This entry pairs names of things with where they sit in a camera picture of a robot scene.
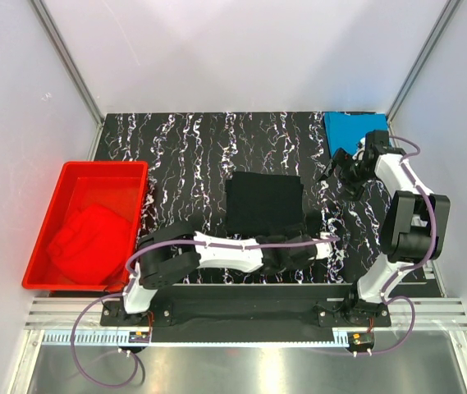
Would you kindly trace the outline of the black t shirt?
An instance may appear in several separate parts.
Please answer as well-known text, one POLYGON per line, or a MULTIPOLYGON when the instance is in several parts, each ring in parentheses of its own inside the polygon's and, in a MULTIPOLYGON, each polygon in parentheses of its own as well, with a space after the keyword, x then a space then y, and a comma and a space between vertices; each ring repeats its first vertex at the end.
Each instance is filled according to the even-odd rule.
POLYGON ((225 181, 229 235, 276 235, 303 224, 304 186, 299 176, 234 172, 225 181))

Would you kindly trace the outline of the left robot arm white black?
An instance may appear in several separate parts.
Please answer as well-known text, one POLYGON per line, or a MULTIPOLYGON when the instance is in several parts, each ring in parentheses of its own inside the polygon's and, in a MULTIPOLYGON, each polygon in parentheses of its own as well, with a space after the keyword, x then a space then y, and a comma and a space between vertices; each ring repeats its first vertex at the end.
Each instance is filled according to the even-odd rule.
POLYGON ((158 290, 197 269, 262 275, 305 270, 315 261, 327 259, 338 240, 326 232, 318 238, 299 234, 234 240, 195 231, 187 221, 176 222, 139 238, 137 251, 126 261, 129 282, 118 313, 131 325, 142 323, 158 290))

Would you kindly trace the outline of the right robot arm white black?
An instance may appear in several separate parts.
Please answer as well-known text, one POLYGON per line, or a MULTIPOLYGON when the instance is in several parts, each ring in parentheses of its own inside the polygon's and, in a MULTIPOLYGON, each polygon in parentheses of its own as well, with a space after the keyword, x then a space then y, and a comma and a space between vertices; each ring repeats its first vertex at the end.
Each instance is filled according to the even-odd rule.
POLYGON ((350 200, 359 199, 371 180, 383 183, 391 197, 380 226, 381 254, 337 307, 320 312, 338 323, 362 326, 385 318, 393 289, 442 252, 451 201, 429 189, 411 168, 419 147, 408 153, 393 146, 393 139, 388 131, 370 131, 355 153, 337 149, 320 176, 325 181, 336 173, 350 200))

